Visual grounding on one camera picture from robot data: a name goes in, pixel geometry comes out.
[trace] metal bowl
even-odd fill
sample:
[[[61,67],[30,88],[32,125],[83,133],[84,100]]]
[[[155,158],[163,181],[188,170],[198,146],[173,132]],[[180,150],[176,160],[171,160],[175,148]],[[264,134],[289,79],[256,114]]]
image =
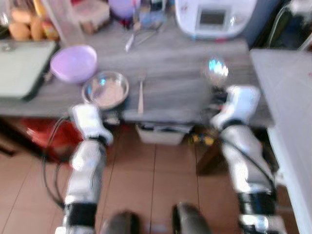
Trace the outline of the metal bowl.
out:
[[[82,88],[82,98],[84,102],[98,105],[96,102],[96,95],[99,93],[99,91],[104,92],[104,87],[107,80],[112,80],[114,83],[121,86],[123,90],[123,96],[120,100],[116,100],[115,103],[99,107],[102,110],[109,110],[123,103],[129,94],[129,82],[122,74],[112,71],[100,72],[84,84]]]

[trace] purple bowl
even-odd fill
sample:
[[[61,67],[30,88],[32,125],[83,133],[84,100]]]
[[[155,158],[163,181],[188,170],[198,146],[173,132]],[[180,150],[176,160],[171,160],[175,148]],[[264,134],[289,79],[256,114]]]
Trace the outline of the purple bowl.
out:
[[[50,69],[58,79],[64,82],[85,82],[97,70],[97,53],[88,45],[68,47],[52,57]]]

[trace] white countertop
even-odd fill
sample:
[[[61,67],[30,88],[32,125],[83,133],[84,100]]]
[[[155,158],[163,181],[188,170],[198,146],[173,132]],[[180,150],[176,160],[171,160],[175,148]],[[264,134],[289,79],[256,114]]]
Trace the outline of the white countertop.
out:
[[[301,234],[312,233],[312,53],[252,50],[275,125],[270,142]]]

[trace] display screen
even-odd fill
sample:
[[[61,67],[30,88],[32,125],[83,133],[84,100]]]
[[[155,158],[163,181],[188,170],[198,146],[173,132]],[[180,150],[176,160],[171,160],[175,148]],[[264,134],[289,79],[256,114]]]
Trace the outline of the display screen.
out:
[[[223,25],[225,11],[207,11],[203,10],[200,16],[200,25]]]

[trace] tile floor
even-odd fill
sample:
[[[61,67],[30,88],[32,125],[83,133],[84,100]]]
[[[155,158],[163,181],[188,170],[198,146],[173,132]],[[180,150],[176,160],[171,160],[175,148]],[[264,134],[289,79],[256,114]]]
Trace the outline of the tile floor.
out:
[[[202,148],[186,143],[143,144],[133,128],[115,135],[103,174],[97,233],[107,218],[127,209],[140,215],[143,234],[170,234],[171,207],[180,201],[199,207],[214,234],[240,233],[237,200],[227,172],[206,177],[195,174]],[[46,194],[40,163],[26,153],[0,156],[0,234],[53,234],[61,223],[62,212]],[[53,164],[47,167],[49,183],[54,168]],[[59,186],[63,195],[69,175],[70,169],[62,167]],[[298,233],[293,215],[285,217],[292,229],[289,233]]]

